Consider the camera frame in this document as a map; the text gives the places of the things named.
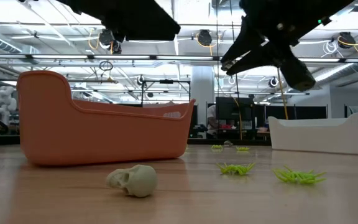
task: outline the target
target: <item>person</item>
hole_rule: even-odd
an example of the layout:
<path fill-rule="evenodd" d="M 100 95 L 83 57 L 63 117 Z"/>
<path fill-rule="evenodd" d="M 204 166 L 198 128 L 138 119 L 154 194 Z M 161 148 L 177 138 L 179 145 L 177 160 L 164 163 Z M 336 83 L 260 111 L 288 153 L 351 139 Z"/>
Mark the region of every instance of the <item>person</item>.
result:
<path fill-rule="evenodd" d="M 206 110 L 206 117 L 208 120 L 208 131 L 206 132 L 206 138 L 215 139 L 219 128 L 219 121 L 216 119 L 216 105 L 212 105 Z"/>

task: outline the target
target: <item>wooden tabletop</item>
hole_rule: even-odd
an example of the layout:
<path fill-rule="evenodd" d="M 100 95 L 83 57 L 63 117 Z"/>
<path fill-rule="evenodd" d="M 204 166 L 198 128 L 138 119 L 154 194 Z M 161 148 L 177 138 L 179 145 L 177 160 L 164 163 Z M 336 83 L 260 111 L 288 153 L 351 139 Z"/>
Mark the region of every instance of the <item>wooden tabletop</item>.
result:
<path fill-rule="evenodd" d="M 0 223 L 358 224 L 358 156 L 209 147 L 189 146 L 168 161 L 56 168 L 29 165 L 17 146 L 0 147 Z M 217 162 L 256 165 L 238 177 L 221 175 Z M 157 171 L 152 197 L 126 197 L 105 186 L 111 171 L 136 164 Z M 326 171 L 327 180 L 282 183 L 272 169 L 285 164 Z"/>

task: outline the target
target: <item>orange plastic bin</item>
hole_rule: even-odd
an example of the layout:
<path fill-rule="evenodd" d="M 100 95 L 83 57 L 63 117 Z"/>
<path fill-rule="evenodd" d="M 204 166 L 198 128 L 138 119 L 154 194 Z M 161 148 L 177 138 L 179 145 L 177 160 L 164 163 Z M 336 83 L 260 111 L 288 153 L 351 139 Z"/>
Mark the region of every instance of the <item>orange plastic bin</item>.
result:
<path fill-rule="evenodd" d="M 72 100 L 66 79 L 49 71 L 22 73 L 17 89 L 21 149 L 31 163 L 169 159 L 186 149 L 195 100 L 161 108 Z"/>

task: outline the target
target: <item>label on bin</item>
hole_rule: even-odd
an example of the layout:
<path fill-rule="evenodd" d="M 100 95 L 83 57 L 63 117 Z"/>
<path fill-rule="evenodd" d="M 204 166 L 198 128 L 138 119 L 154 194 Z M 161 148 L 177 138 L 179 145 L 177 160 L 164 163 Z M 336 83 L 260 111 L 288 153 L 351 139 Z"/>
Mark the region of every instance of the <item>label on bin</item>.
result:
<path fill-rule="evenodd" d="M 165 118 L 180 118 L 181 117 L 181 114 L 179 111 L 177 112 L 170 112 L 170 113 L 165 113 L 164 114 L 164 117 Z"/>

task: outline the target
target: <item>beige skull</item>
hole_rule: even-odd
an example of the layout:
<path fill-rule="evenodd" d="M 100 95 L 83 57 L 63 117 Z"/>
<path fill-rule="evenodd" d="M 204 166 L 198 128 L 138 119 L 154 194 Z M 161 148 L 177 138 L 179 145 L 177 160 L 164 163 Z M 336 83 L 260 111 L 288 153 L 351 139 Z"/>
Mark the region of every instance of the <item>beige skull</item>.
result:
<path fill-rule="evenodd" d="M 117 169 L 106 179 L 107 186 L 118 187 L 126 195 L 146 197 L 157 186 L 157 174 L 153 167 L 136 165 L 130 169 Z"/>

